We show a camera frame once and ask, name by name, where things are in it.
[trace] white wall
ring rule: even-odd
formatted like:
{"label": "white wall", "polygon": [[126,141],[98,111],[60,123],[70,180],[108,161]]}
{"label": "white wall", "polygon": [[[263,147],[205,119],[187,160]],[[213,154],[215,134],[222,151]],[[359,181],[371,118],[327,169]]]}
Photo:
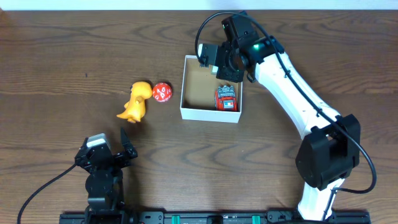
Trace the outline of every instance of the white wall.
{"label": "white wall", "polygon": [[3,10],[398,9],[398,0],[0,0]]}

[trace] wood grain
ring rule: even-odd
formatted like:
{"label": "wood grain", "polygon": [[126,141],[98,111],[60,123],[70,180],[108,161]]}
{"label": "wood grain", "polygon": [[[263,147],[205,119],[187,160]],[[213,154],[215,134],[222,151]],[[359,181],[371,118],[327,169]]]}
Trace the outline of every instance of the wood grain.
{"label": "wood grain", "polygon": [[[183,59],[211,12],[5,12],[0,17],[0,223],[68,168],[84,138],[106,133],[121,150],[126,128],[139,157],[124,171],[130,205],[177,210],[294,207],[303,181],[300,139],[273,97],[244,82],[238,124],[185,121]],[[296,69],[341,114],[360,120],[379,180],[367,195],[339,193],[335,208],[367,209],[374,223],[398,215],[398,15],[395,11],[250,12],[287,49]],[[221,43],[221,18],[202,41]],[[129,86],[168,81],[168,103],[147,101],[142,123],[118,119]],[[57,223],[83,211],[87,173],[75,169],[40,193],[23,223]],[[370,183],[362,158],[345,187]]]}

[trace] wooden table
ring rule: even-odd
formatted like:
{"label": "wooden table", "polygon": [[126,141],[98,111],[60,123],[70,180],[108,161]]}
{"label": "wooden table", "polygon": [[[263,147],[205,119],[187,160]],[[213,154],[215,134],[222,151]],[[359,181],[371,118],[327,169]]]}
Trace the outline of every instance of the wooden table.
{"label": "wooden table", "polygon": [[[85,137],[106,133],[122,150],[124,127],[139,153],[124,170],[127,203],[174,210],[292,208],[303,180],[301,140],[258,83],[244,82],[238,124],[182,120],[183,60],[212,12],[3,12],[0,17],[0,223],[15,223],[26,198],[73,164]],[[396,11],[250,12],[285,47],[308,84],[342,115],[355,114],[378,173],[366,195],[338,193],[334,208],[398,219],[398,15]],[[220,44],[221,18],[201,40]],[[139,124],[116,117],[140,80],[169,81],[168,103],[147,101]],[[76,168],[29,204],[23,223],[58,223],[87,206]],[[361,157],[345,187],[364,189]]]}

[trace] white box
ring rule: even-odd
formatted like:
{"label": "white box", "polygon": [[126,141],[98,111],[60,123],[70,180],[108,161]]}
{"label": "white box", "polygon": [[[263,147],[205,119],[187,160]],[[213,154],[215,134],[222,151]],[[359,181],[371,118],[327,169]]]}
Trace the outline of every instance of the white box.
{"label": "white box", "polygon": [[[218,86],[234,86],[238,111],[217,111],[215,91]],[[180,110],[182,119],[237,123],[242,113],[243,83],[219,80],[210,68],[200,68],[196,56],[186,55],[182,80]]]}

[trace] toy car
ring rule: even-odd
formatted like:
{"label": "toy car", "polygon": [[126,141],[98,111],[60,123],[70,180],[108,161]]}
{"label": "toy car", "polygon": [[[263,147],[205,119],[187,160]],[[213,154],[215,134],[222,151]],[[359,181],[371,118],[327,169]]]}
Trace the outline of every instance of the toy car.
{"label": "toy car", "polygon": [[233,86],[218,87],[215,94],[216,109],[219,111],[238,111]]}

